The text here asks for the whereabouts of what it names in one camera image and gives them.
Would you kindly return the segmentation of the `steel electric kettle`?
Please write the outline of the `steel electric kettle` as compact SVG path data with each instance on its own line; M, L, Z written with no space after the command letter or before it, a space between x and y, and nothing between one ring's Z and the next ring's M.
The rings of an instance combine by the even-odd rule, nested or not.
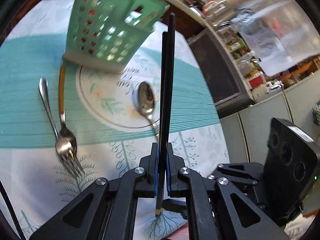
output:
M227 9L228 7L229 4L226 0L220 2L210 1L202 7L202 12L204 15L209 17L210 15L219 14L221 11Z

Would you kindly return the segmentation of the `green plastic utensil holder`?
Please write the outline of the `green plastic utensil holder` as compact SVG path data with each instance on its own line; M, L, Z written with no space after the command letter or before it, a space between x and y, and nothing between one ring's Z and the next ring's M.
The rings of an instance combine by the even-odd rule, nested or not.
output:
M168 9L164 0L74 0L63 59L123 73Z

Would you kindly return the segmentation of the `black chopstick gold band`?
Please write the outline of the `black chopstick gold band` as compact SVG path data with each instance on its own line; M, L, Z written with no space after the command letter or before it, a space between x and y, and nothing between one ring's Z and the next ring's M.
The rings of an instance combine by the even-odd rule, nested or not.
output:
M169 142L171 102L172 102L172 86L174 75L174 54L175 54L175 14L172 12L169 15L168 22L168 43L167 43L167 59L165 69L165 85L164 85L164 109L163 109L163 128L167 141L162 142L159 130L159 159L158 159L158 188L156 197L156 217L162 213L162 202L164 196L164 180L167 168L167 151Z

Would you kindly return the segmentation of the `large steel spoon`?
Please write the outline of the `large steel spoon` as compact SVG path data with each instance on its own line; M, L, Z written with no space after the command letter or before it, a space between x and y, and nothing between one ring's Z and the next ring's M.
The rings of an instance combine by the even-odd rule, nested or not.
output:
M137 89L137 103L138 103L138 112L146 118L149 123L152 125L155 132L155 137L159 143L159 129L153 118L155 110L155 97L151 86L143 81L139 84Z

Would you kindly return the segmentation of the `built-in oven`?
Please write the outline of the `built-in oven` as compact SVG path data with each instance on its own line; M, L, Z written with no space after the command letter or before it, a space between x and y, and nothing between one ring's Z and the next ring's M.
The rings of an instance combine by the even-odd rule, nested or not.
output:
M220 118L254 104L252 94L221 40L208 28L188 39Z

